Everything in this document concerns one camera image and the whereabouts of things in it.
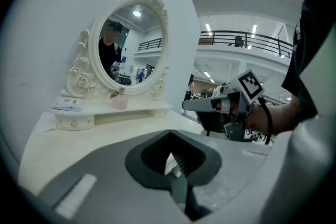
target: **oval mirror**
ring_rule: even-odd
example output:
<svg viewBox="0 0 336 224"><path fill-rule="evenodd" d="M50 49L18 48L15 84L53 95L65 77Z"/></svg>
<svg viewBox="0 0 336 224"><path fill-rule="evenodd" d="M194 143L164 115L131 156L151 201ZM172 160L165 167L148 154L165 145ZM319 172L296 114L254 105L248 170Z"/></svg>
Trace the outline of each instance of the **oval mirror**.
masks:
<svg viewBox="0 0 336 224"><path fill-rule="evenodd" d="M99 58L115 82L132 86L155 72L162 45L161 21L148 6L132 4L117 9L99 35Z"/></svg>

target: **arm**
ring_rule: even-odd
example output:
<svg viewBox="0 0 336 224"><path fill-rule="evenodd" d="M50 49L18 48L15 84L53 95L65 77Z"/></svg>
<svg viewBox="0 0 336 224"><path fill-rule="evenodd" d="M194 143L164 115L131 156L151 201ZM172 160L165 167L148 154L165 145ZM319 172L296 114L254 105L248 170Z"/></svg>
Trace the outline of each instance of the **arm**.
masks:
<svg viewBox="0 0 336 224"><path fill-rule="evenodd" d="M273 121L273 133L278 134L291 129L292 121L299 110L299 99L292 95L290 103L280 106L267 106ZM267 133L267 116L261 105L255 105L246 120L246 127Z"/></svg>
<svg viewBox="0 0 336 224"><path fill-rule="evenodd" d="M118 54L117 54L117 57L115 59L117 62L121 62L121 52L122 52L121 48L118 47Z"/></svg>

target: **ornate mirror frame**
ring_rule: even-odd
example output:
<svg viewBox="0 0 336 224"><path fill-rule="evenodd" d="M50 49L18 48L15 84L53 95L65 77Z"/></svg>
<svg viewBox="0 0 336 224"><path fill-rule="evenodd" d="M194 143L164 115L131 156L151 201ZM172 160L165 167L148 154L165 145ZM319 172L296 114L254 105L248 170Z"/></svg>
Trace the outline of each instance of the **ornate mirror frame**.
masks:
<svg viewBox="0 0 336 224"><path fill-rule="evenodd" d="M98 41L105 21L112 13L128 5L144 5L151 8L160 20L163 44L157 66L151 76L142 83L124 86L113 81L104 71L99 58ZM78 43L79 55L74 61L67 76L67 87L62 90L62 96L92 99L125 88L125 94L139 94L147 91L158 81L167 68L170 54L170 27L167 11L162 0L118 0L93 23L91 30L81 32L81 42Z"/></svg>

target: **wrist strap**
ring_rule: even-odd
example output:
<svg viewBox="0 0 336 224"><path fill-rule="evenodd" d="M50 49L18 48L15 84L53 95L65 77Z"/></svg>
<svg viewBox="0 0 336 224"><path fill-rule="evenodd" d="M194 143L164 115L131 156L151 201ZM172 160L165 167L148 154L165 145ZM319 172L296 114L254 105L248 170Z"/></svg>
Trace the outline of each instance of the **wrist strap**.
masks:
<svg viewBox="0 0 336 224"><path fill-rule="evenodd" d="M264 97L261 96L261 97L258 98L258 100L259 100L259 103L260 103L261 107L265 110L265 113L266 113L266 116L267 116L268 136L266 138L265 145L268 145L269 141L271 140L271 135L272 135L272 132L273 132L272 116L271 116L271 113L269 113L269 110L266 106L266 101L265 101Z"/></svg>

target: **black shirt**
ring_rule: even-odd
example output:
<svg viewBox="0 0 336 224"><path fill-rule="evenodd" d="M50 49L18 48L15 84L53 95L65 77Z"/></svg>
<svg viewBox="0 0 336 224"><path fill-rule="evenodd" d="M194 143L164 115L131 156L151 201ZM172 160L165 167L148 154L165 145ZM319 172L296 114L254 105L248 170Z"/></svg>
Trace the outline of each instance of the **black shirt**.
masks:
<svg viewBox="0 0 336 224"><path fill-rule="evenodd" d="M114 43L109 46L105 45L104 38L99 39L98 48L101 64L105 72L110 74L111 65L115 61L121 62L121 48L118 46L117 50L115 50Z"/></svg>
<svg viewBox="0 0 336 224"><path fill-rule="evenodd" d="M317 114L311 96L299 76L323 44L335 20L332 1L304 0L302 3L300 23L296 26L293 37L293 55L282 84L283 88L300 100L293 127Z"/></svg>

